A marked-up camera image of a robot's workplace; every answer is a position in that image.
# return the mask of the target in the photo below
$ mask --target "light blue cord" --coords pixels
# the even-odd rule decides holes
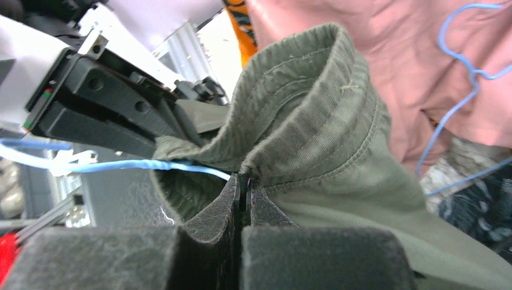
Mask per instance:
[[[47,170],[65,170],[70,172],[77,173],[91,173],[91,172],[100,172],[107,170],[116,170],[116,169],[132,169],[132,168],[140,168],[140,169],[153,169],[153,170],[181,170],[187,172],[200,172],[206,173],[210,175],[217,176],[224,180],[229,179],[229,174],[226,174],[220,170],[208,168],[204,166],[194,166],[188,164],[181,164],[177,162],[165,162],[158,160],[122,160],[122,161],[114,161],[114,162],[105,162],[105,163],[96,163],[96,164],[73,164],[73,163],[63,163],[57,162],[45,158],[39,158],[36,156],[32,156],[29,154],[25,154],[23,152],[14,150],[9,148],[8,146],[15,145],[16,147],[24,147],[27,146],[39,146],[42,148],[42,143],[34,143],[35,141],[25,141],[25,140],[17,140],[17,142],[13,142],[13,140],[5,140],[0,139],[0,157],[5,159],[14,161],[16,163],[21,163],[26,166],[36,167],[40,169]],[[57,144],[48,143],[48,147],[44,149],[49,150],[61,150],[56,149],[54,146]]]
[[[471,82],[471,84],[473,85],[473,90],[471,91],[471,93],[466,97],[464,98],[462,101],[460,101],[457,105],[455,105],[452,109],[450,109],[448,111],[448,113],[446,113],[446,115],[441,119],[441,121],[439,121],[439,124],[438,126],[436,127],[436,129],[434,130],[434,134],[432,136],[432,138],[430,139],[430,141],[428,142],[428,145],[427,147],[425,148],[425,150],[423,151],[423,153],[421,154],[421,157],[420,157],[420,160],[418,162],[418,164],[416,165],[416,175],[418,177],[420,177],[420,169],[421,169],[421,165],[423,165],[423,163],[425,162],[425,159],[427,158],[428,154],[430,153],[430,151],[432,150],[432,146],[434,146],[434,143],[435,141],[437,140],[437,138],[439,137],[439,134],[441,133],[441,131],[443,130],[446,122],[448,121],[448,119],[458,110],[460,109],[461,107],[463,107],[465,104],[467,104],[479,91],[480,87],[478,85],[478,82],[476,80],[476,77],[478,75],[481,75],[483,76],[483,78],[487,79],[487,80],[495,80],[495,79],[498,79],[504,75],[506,75],[507,73],[509,73],[510,71],[512,71],[512,65],[509,65],[507,66],[505,69],[503,69],[502,71],[500,71],[499,73],[491,76],[489,73],[481,70],[481,69],[475,69],[475,67],[471,64],[471,62],[466,58],[466,56],[464,56],[463,54],[460,54],[460,53],[456,53],[452,50],[450,50],[447,46],[446,46],[446,43],[444,42],[445,40],[445,35],[446,35],[446,30],[448,29],[448,26],[450,25],[450,23],[453,21],[453,19],[459,15],[462,11],[466,10],[466,9],[470,9],[470,8],[485,8],[485,9],[500,9],[501,8],[501,5],[493,5],[493,4],[470,4],[470,5],[466,5],[466,6],[463,6],[462,8],[459,8],[457,9],[455,12],[453,12],[443,23],[443,25],[441,26],[441,29],[439,31],[439,35],[438,35],[438,43],[439,43],[439,46],[441,48],[441,50],[448,54],[449,56],[452,56],[453,58],[455,59],[458,59],[460,62],[462,62],[462,64],[467,68],[467,70],[469,71],[469,80]],[[449,185],[447,187],[444,187],[442,188],[441,190],[436,190],[432,193],[429,193],[428,195],[434,195],[436,193],[439,193],[440,191],[443,191],[445,189],[448,189],[449,187],[452,187],[452,186],[455,186],[455,185],[459,185],[460,183],[463,183],[463,182],[466,182],[468,180],[471,180],[471,179],[475,179],[475,178],[478,178],[482,175],[485,175],[487,174],[488,172],[492,171],[492,170],[496,170],[498,169],[499,167],[491,167],[487,170],[484,170],[480,173],[477,173],[473,176],[470,176],[466,179],[464,179],[463,181],[459,181],[459,182],[456,182],[452,185]]]
[[[67,143],[47,143],[41,141],[20,140],[14,138],[1,138],[0,144],[7,147],[35,149],[35,150],[71,150],[72,146]]]

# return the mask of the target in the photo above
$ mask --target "orange fabric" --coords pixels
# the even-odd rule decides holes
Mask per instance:
[[[242,0],[224,0],[224,5],[237,36],[242,67],[245,67],[249,59],[258,51],[256,41],[252,36],[252,25],[249,22],[247,6]]]

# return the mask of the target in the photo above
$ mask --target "gray fabric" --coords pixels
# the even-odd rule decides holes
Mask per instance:
[[[388,152],[390,122],[365,59],[344,28],[328,24],[255,55],[240,76],[226,125],[207,145],[162,137],[155,157],[258,177],[300,226],[389,229],[412,268],[434,278],[423,283],[431,289],[436,281],[512,289],[506,261],[426,211],[414,175]],[[179,213],[194,208],[182,205],[186,199],[208,199],[173,187],[180,181],[171,181],[172,174],[158,172],[155,181]]]

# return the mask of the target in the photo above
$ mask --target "green garment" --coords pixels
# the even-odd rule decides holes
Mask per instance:
[[[202,121],[208,116],[195,114],[195,106],[189,114],[196,126],[213,122]],[[512,266],[428,213],[415,176],[389,153],[391,119],[344,28],[323,25],[260,51],[243,70],[226,115],[203,147],[162,137],[155,158],[257,176],[302,227],[389,229],[412,269],[427,277],[420,289],[512,289]],[[198,173],[156,172],[154,179],[184,219],[223,186]]]

